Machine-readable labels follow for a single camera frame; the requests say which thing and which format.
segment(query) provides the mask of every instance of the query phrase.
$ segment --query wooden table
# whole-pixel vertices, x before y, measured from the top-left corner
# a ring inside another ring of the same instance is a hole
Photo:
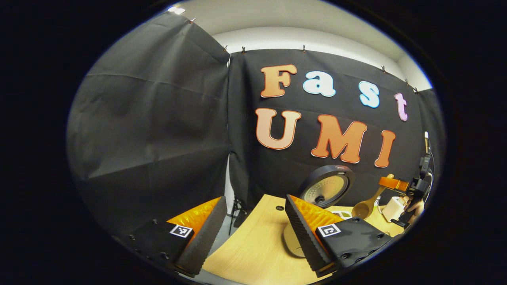
[[[329,277],[317,278],[306,259],[295,258],[286,251],[282,232],[289,221],[285,211],[275,209],[276,206],[285,207],[285,199],[264,195],[236,232],[206,259],[202,268],[248,285],[304,285]],[[332,206],[327,210],[352,211],[352,207]],[[388,223],[377,209],[366,221],[389,232],[390,236],[403,232],[403,228]]]

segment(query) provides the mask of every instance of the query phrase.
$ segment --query ceiling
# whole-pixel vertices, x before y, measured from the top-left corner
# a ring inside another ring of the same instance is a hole
[[[210,35],[253,27],[297,27],[332,33],[364,44],[394,61],[405,52],[393,40],[348,12],[320,0],[189,0],[183,16]]]

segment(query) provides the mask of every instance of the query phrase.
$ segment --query orange letter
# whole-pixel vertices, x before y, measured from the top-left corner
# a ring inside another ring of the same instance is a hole
[[[261,91],[261,97],[269,98],[283,96],[285,94],[285,90],[280,89],[280,82],[285,87],[289,86],[291,83],[291,76],[286,72],[296,74],[298,70],[294,65],[288,64],[265,67],[261,69],[261,72],[264,73],[264,90]]]
[[[389,154],[396,135],[391,131],[384,130],[382,131],[382,137],[382,148],[380,149],[379,158],[375,160],[375,166],[385,168],[389,165]]]
[[[283,111],[282,117],[285,118],[285,128],[281,139],[271,137],[271,122],[276,115],[276,111],[267,108],[258,108],[257,114],[257,140],[265,147],[274,150],[283,150],[291,146],[294,140],[296,130],[296,121],[301,118],[301,114],[294,111]]]
[[[347,147],[345,153],[340,157],[344,162],[359,162],[359,150],[363,135],[367,130],[367,126],[361,122],[352,122],[348,129],[342,134],[338,119],[331,115],[320,115],[318,121],[321,124],[320,137],[317,147],[312,150],[312,155],[316,157],[328,157],[328,144],[331,148],[331,155],[335,159],[342,150]]]

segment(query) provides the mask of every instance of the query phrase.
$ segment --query white wall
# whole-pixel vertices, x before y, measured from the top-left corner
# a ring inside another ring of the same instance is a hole
[[[410,86],[417,90],[426,90],[432,88],[428,78],[424,75],[419,65],[408,55],[405,54],[398,60],[398,66],[407,78]]]
[[[256,27],[219,33],[213,36],[222,46],[227,45],[229,53],[240,52],[242,47],[257,49],[303,49],[345,56],[381,68],[400,78],[408,79],[412,87],[418,90],[431,88],[428,79],[418,65],[407,55],[398,62],[384,54],[353,40],[338,35],[294,27]],[[231,212],[234,192],[229,178],[227,164],[225,197],[227,209]]]

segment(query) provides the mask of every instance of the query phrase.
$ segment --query wooden spoon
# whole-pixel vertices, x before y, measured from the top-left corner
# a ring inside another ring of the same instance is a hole
[[[387,178],[394,178],[393,174],[389,174]],[[373,195],[370,199],[357,203],[354,208],[352,208],[352,216],[359,217],[361,219],[368,218],[373,212],[373,206],[375,204],[375,200],[377,197],[385,190],[385,186],[380,186],[375,195]]]

